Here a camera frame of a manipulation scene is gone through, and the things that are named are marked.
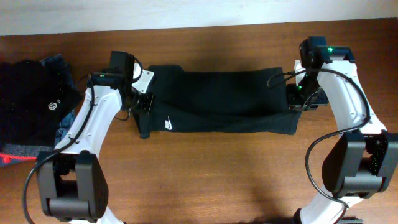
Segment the white logo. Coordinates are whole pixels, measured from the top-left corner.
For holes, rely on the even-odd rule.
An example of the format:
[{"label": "white logo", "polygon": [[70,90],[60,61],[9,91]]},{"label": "white logo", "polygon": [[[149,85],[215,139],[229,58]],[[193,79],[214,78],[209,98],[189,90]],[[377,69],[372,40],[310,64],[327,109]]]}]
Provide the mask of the white logo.
[{"label": "white logo", "polygon": [[164,127],[167,129],[167,130],[172,130],[173,129],[173,126],[172,126],[172,123],[170,122],[170,118],[169,117],[167,117],[169,120],[167,121],[167,120],[165,120],[164,121]]},{"label": "white logo", "polygon": [[50,103],[50,104],[49,104],[49,109],[50,109],[50,110],[55,110],[55,109],[57,109],[57,104],[56,104],[56,103]]}]

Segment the white wall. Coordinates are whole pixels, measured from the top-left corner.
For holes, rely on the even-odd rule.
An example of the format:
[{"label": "white wall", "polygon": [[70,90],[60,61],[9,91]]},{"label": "white wall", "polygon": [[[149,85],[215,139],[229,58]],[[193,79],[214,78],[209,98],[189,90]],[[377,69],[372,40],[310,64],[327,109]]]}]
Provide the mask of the white wall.
[{"label": "white wall", "polygon": [[0,0],[0,35],[398,16],[398,0]]}]

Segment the folded clothing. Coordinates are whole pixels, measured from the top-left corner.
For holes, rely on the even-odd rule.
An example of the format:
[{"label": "folded clothing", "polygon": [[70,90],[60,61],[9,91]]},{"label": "folded clothing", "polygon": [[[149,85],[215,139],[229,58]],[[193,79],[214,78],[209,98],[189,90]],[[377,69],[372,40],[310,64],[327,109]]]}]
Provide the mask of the folded clothing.
[{"label": "folded clothing", "polygon": [[67,64],[60,55],[43,64],[0,64],[0,156],[5,162],[32,159],[35,149],[53,149],[57,127],[81,100],[65,79],[60,65]]},{"label": "folded clothing", "polygon": [[[141,138],[151,131],[294,134],[301,112],[289,109],[285,85],[270,90],[281,68],[252,72],[185,72],[150,66],[155,80],[150,114],[135,114]],[[276,77],[281,82],[283,77]]]}]

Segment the clothing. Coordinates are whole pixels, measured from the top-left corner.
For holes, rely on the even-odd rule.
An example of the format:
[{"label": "clothing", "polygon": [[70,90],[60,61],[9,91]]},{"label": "clothing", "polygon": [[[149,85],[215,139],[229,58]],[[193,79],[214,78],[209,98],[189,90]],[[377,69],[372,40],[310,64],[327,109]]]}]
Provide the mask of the clothing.
[{"label": "clothing", "polygon": [[[301,112],[289,109],[285,85],[267,88],[281,68],[253,72],[185,72],[150,66],[150,115],[135,114],[141,138],[151,131],[294,134]],[[276,77],[274,82],[281,82]]]},{"label": "clothing", "polygon": [[2,63],[0,88],[0,156],[6,163],[52,150],[72,125],[81,100],[61,55],[41,63]]}]

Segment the nike logo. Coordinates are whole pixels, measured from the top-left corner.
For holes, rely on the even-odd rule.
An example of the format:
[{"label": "nike logo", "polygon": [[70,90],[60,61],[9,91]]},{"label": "nike logo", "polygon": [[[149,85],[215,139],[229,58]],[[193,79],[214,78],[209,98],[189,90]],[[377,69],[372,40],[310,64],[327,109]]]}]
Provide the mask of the nike logo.
[{"label": "nike logo", "polygon": [[171,131],[171,130],[173,129],[173,126],[172,126],[172,123],[170,122],[170,118],[167,117],[167,119],[169,119],[169,120],[165,120],[165,121],[164,121],[164,127],[165,127],[167,130]]}]

